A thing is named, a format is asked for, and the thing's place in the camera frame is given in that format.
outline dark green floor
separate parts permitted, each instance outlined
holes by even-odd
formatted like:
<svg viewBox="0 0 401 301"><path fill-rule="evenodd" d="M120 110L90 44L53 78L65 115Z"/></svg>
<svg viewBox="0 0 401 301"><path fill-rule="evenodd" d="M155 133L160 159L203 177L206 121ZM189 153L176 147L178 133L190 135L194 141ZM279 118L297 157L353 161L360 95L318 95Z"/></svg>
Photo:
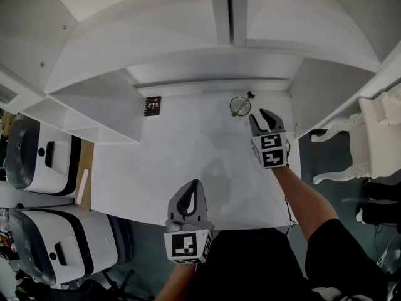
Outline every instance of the dark green floor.
<svg viewBox="0 0 401 301"><path fill-rule="evenodd" d="M338 134L320 144L312 144L309 136L306 135L300 140L299 146L304 182L314 187L330 201L340 220L358 240L367 255L377 260L395 233L395 229L384 227L374 241L375 227L356 221L355 211L358 205L366 200L363 196L363 179L347 182L325 180L319 185L312 183L313 176L317 174L342 171L351 165L348 134ZM135 236L134 259L128 264L115 266L113 269L117 271L120 278L131 269L136 271L128 286L128 292L140 297L156 296L167 281L173 267L165 255L163 239L165 228L132 221L132 229ZM307 245L299 226L291 229L289 240L304 270ZM393 243L399 245L398 236Z"/></svg>

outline person's left arm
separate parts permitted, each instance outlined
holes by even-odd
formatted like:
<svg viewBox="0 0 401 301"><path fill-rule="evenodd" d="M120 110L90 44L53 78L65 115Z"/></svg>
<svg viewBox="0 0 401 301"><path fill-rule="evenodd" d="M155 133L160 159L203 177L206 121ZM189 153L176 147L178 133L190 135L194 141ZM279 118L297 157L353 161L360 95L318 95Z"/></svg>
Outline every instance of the person's left arm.
<svg viewBox="0 0 401 301"><path fill-rule="evenodd" d="M176 265L156 301L184 301L195 275L195 264Z"/></svg>

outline white chair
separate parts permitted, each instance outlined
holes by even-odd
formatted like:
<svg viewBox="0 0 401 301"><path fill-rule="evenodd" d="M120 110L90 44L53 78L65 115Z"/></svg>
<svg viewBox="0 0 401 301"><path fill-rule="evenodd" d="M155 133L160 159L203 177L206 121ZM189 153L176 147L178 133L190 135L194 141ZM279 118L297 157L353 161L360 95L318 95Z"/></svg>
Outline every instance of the white chair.
<svg viewBox="0 0 401 301"><path fill-rule="evenodd" d="M361 113L333 125L312 142L325 142L341 131L350 133L352 165L342 172L329 172L313 178L347 181L359 177L384 177L401 169L401 84L376 99L359 99Z"/></svg>

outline forearm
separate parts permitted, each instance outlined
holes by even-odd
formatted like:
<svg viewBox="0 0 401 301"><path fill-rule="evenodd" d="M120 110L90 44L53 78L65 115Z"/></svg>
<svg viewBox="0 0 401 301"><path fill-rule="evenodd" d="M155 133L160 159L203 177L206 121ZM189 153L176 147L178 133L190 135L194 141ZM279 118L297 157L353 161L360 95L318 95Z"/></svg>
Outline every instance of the forearm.
<svg viewBox="0 0 401 301"><path fill-rule="evenodd" d="M272 171L307 240L324 222L329 219L338 219L327 199L306 185L291 169L277 167Z"/></svg>
<svg viewBox="0 0 401 301"><path fill-rule="evenodd" d="M171 273L169 281L156 301L181 301L185 300L188 289L195 275L196 266L193 264L176 265Z"/></svg>

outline desk surface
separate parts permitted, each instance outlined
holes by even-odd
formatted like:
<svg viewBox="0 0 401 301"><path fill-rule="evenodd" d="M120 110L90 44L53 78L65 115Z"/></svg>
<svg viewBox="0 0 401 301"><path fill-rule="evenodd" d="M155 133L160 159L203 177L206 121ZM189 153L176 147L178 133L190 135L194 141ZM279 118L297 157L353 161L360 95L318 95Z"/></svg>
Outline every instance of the desk surface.
<svg viewBox="0 0 401 301"><path fill-rule="evenodd" d="M170 198L186 182L203 183L208 219L216 229L289 225L284 194L251 149L251 131L231 117L234 92L165 97L158 117L145 117L140 144L96 144L91 207L94 210L164 225ZM298 140L287 93L258 92L259 108L279 115L291 144L289 163L300 175Z"/></svg>

